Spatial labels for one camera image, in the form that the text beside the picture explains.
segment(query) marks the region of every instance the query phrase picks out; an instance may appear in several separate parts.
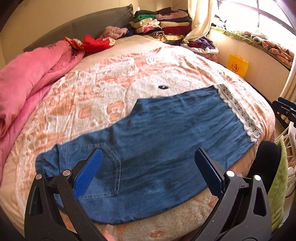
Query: bed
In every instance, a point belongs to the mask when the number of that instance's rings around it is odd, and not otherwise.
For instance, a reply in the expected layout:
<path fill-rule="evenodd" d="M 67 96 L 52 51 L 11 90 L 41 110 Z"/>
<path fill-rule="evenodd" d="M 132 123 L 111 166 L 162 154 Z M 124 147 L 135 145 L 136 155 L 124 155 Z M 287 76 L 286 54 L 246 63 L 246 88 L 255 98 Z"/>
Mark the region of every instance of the bed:
<path fill-rule="evenodd" d="M 263 140 L 274 141 L 275 116 L 269 104 L 223 66 L 182 47 L 135 35 L 118 39 L 113 48 L 84 58 L 38 104 L 6 161 L 0 186 L 2 209 L 24 234 L 25 207 L 39 153 L 50 150 L 56 143 L 112 125 L 127 116 L 139 98 L 171 96 L 215 84 L 229 86 L 262 133 L 231 167 L 236 174 L 246 176 L 259 144 Z M 169 88 L 164 91 L 158 88 L 161 85 Z M 216 201 L 206 189 L 159 215 L 115 225 L 113 235 L 118 241 L 173 240 L 197 229 Z M 67 215 L 62 212 L 61 215 L 67 228 L 73 230 Z"/>

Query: green cushion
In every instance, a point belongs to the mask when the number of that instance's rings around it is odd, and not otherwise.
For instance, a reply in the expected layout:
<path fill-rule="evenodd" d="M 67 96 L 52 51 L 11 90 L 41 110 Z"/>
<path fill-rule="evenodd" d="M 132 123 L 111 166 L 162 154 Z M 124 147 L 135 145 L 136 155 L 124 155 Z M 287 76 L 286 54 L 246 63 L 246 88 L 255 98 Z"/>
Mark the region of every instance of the green cushion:
<path fill-rule="evenodd" d="M 279 168 L 277 170 L 274 181 L 267 194 L 271 213 L 272 232 L 279 227 L 283 220 L 284 202 L 288 184 L 287 151 L 283 136 L 280 137 L 278 145 L 281 148 L 281 161 L 279 163 Z"/>

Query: blue gripper pad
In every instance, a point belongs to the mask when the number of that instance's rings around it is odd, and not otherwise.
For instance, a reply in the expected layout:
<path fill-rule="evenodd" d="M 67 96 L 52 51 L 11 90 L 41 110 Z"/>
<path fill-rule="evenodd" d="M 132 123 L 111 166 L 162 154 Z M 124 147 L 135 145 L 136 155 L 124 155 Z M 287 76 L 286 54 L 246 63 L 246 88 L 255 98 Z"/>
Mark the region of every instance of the blue gripper pad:
<path fill-rule="evenodd" d="M 220 170 L 216 170 L 215 163 L 212 163 L 210 157 L 206 152 L 198 148 L 194 154 L 194 161 L 197 165 L 203 179 L 205 180 L 212 195 L 222 199 L 224 196 L 224 177 L 221 175 Z"/>
<path fill-rule="evenodd" d="M 98 172 L 102 161 L 103 152 L 100 149 L 97 149 L 75 178 L 73 193 L 77 199 L 86 193 L 91 181 Z"/>

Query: metal screw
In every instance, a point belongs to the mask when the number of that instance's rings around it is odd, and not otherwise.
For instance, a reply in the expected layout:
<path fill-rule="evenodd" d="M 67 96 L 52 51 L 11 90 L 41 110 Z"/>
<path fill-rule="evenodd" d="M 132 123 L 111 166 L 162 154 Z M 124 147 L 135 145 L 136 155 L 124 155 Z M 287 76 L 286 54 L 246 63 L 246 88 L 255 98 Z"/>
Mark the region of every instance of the metal screw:
<path fill-rule="evenodd" d="M 257 180 L 257 181 L 260 181 L 261 180 L 261 177 L 259 175 L 255 175 L 254 178 Z"/>
<path fill-rule="evenodd" d="M 64 175 L 64 176 L 69 176 L 70 173 L 71 173 L 70 170 L 64 170 L 64 171 L 63 171 L 63 175 Z"/>
<path fill-rule="evenodd" d="M 41 177 L 42 177 L 41 174 L 37 174 L 35 178 L 36 178 L 37 180 L 39 180 L 39 179 L 41 179 Z"/>
<path fill-rule="evenodd" d="M 227 174 L 227 176 L 229 176 L 229 177 L 234 177 L 234 172 L 233 171 L 227 171 L 226 172 L 226 174 Z"/>

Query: yellow bag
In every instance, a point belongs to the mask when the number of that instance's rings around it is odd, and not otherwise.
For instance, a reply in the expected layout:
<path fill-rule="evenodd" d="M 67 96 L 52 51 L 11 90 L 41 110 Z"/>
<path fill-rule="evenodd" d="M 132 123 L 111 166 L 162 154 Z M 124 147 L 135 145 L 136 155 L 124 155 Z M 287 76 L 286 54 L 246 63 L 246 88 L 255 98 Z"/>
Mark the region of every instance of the yellow bag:
<path fill-rule="evenodd" d="M 249 62 L 235 54 L 229 54 L 227 68 L 244 78 L 249 67 Z"/>

